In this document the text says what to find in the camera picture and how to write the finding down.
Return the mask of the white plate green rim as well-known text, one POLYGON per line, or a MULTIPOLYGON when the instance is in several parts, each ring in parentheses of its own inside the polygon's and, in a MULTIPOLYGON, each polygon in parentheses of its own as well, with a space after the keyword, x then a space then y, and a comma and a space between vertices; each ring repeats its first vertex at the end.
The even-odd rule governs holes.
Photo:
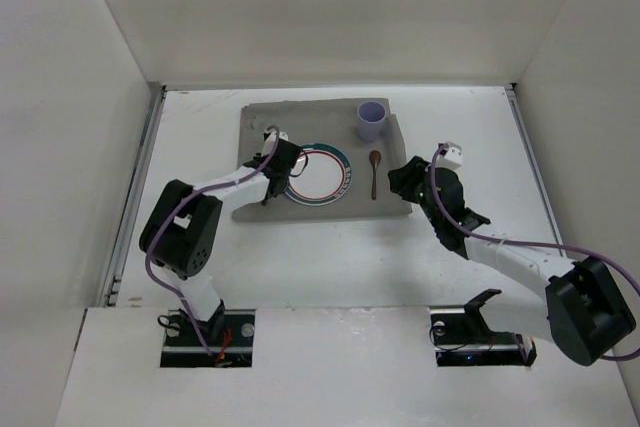
POLYGON ((289 177, 285 195, 292 201, 311 207, 331 204, 349 189, 352 167, 338 148, 325 143, 302 146, 301 155, 289 177))

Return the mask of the grey cloth placemat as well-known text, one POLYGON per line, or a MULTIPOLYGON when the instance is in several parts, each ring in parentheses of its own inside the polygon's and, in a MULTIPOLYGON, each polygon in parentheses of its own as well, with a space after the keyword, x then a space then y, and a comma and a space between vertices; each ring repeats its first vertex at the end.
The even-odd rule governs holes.
POLYGON ((275 125, 300 146, 289 186, 264 206, 232 214, 238 223, 319 222, 402 217, 409 203, 390 192, 387 173, 407 163, 404 138, 389 100, 371 101, 386 111, 372 142, 358 135, 358 108, 367 98, 252 103, 240 114, 238 162, 262 147, 261 133, 275 125))

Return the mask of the brown wooden spoon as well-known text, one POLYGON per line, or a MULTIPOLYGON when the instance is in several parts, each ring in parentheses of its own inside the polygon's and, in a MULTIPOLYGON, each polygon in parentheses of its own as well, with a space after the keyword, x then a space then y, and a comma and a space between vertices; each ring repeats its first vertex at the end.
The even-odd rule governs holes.
POLYGON ((378 150, 372 150, 369 153, 369 163, 372 168, 372 182, 371 182, 371 199, 372 200, 377 199, 377 172, 381 162, 381 158, 382 158, 381 152, 378 150))

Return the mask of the lilac plastic cup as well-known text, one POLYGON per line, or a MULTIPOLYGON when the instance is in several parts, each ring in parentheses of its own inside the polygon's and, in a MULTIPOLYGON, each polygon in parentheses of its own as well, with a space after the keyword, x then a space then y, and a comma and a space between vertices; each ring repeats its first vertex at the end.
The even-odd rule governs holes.
POLYGON ((357 109, 357 131, 361 140, 373 142, 381 133, 386 120, 387 111, 384 105, 375 101, 367 101, 357 109))

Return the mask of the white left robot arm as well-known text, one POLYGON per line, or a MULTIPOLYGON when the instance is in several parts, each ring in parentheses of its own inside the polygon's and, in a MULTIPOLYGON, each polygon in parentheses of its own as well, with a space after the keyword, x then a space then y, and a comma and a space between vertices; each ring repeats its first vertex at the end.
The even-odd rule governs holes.
POLYGON ((189 317, 207 322, 222 309, 205 272, 221 217, 283 194, 301 155, 300 146, 272 133, 262 152, 231 174, 201 187, 180 180, 166 184, 139 247, 149 278, 176 295, 189 317))

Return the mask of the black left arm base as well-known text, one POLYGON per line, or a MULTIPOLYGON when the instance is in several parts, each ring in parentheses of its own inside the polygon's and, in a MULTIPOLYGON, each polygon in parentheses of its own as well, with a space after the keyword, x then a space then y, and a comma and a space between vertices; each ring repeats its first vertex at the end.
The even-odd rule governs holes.
POLYGON ((159 315, 164 329, 162 368, 249 368, 253 362, 256 312, 225 310, 209 322, 198 322, 208 350, 201 344, 187 314, 170 310, 159 315))

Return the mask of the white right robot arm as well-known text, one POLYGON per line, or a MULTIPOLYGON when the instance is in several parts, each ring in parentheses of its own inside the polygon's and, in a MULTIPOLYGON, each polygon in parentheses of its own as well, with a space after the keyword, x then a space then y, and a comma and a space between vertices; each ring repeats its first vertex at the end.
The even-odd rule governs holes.
POLYGON ((587 249, 575 261, 560 256, 560 245, 502 238, 489 218, 466 206, 462 183, 444 159, 442 153, 430 161, 414 157, 389 171, 391 192, 422 209, 445 249, 496 270, 540 300, 491 312, 488 302, 500 292, 487 289, 464 306, 468 332, 476 339, 505 331, 543 338, 582 366, 608 359, 636 328, 611 274, 614 262, 587 249))

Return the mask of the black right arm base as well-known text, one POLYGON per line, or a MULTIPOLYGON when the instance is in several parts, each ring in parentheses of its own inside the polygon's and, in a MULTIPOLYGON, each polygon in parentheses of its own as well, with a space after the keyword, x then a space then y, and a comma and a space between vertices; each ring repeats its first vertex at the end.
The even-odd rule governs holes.
POLYGON ((461 306, 430 309, 429 340, 438 367, 520 366, 530 368, 537 359, 533 339, 491 330, 481 309, 499 289, 487 289, 461 306))

